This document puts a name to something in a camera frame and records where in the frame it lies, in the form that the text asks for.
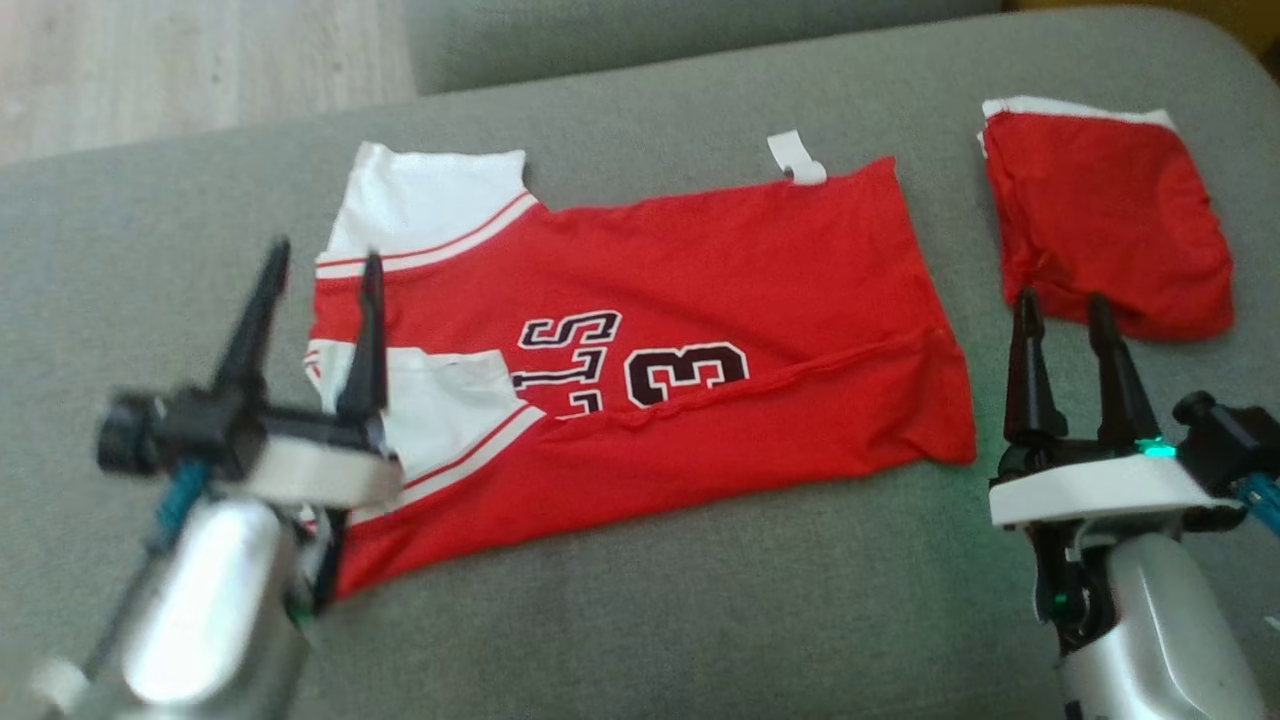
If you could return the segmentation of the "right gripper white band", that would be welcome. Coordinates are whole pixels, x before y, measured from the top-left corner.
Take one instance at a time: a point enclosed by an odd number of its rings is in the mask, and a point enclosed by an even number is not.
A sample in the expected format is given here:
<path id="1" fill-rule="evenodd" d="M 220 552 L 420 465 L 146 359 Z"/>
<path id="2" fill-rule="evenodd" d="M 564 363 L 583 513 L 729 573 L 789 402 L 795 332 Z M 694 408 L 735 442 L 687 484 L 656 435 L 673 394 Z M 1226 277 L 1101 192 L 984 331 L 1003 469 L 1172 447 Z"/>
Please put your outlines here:
<path id="1" fill-rule="evenodd" d="M 1110 301 L 1093 293 L 1088 304 L 1091 347 L 1098 361 L 1098 442 L 1138 446 L 1162 438 L 1132 351 Z M 1043 445 L 1068 434 L 1053 400 L 1042 341 L 1044 318 L 1033 288 L 1012 307 L 1004 437 L 1014 445 Z M 1123 619 L 1117 598 L 1121 573 L 1114 552 L 1152 536 L 1180 542 L 1190 533 L 1220 533 L 1240 525 L 1245 507 L 1208 495 L 1172 456 L 1137 452 L 1050 468 L 1044 451 L 1012 446 L 989 483 L 993 527 L 1015 530 L 1036 556 L 1033 609 L 1053 626 L 1059 650 L 1080 651 Z"/>

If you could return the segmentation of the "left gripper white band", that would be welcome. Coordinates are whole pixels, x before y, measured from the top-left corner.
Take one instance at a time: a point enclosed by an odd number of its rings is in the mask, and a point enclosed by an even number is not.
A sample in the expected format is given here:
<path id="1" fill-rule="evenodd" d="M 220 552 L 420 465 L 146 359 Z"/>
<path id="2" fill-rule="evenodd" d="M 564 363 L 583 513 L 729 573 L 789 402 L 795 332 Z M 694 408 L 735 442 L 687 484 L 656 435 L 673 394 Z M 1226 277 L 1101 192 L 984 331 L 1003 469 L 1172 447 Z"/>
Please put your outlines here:
<path id="1" fill-rule="evenodd" d="M 218 393 L 265 393 L 264 364 L 276 305 L 285 292 L 291 241 L 274 238 L 212 378 Z M 303 543 L 292 589 L 296 612 L 317 618 L 337 597 L 351 515 L 388 505 L 404 474 L 381 437 L 388 405 L 385 287 L 379 252 L 366 256 L 360 291 L 361 327 L 335 414 L 270 407 L 265 438 L 239 487 L 271 506 L 310 509 L 319 528 Z"/>

